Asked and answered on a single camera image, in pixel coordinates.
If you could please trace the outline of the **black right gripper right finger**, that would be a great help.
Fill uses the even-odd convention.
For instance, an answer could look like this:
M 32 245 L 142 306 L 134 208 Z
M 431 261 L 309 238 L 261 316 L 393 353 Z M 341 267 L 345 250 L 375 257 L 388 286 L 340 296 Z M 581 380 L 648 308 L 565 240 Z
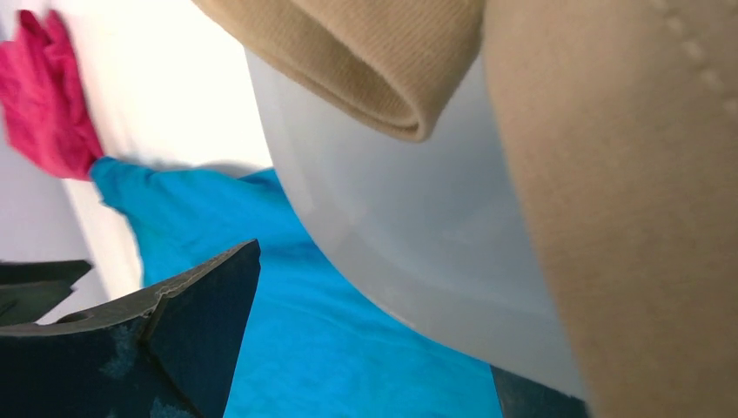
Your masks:
M 491 366 L 504 418 L 588 418 L 586 403 L 517 374 Z

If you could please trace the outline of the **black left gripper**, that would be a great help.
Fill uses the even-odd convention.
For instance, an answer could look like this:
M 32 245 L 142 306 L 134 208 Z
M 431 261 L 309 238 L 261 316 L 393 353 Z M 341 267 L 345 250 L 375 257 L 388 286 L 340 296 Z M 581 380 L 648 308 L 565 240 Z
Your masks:
M 36 322 L 73 293 L 86 260 L 1 261 L 1 326 Z

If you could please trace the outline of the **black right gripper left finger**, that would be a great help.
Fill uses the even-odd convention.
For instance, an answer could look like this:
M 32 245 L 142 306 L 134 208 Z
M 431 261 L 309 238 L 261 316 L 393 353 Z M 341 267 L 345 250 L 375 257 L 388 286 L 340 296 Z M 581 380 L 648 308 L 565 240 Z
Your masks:
M 58 322 L 3 327 L 2 416 L 222 416 L 259 256 L 252 240 Z

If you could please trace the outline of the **blue t shirt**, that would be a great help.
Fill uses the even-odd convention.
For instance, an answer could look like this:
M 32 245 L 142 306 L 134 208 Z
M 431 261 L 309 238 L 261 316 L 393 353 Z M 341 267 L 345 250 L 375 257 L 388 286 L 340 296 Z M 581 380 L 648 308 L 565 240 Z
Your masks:
M 90 176 L 127 218 L 147 285 L 259 243 L 227 416 L 500 416 L 488 365 L 415 333 L 357 291 L 314 244 L 274 170 L 235 179 L 102 158 Z

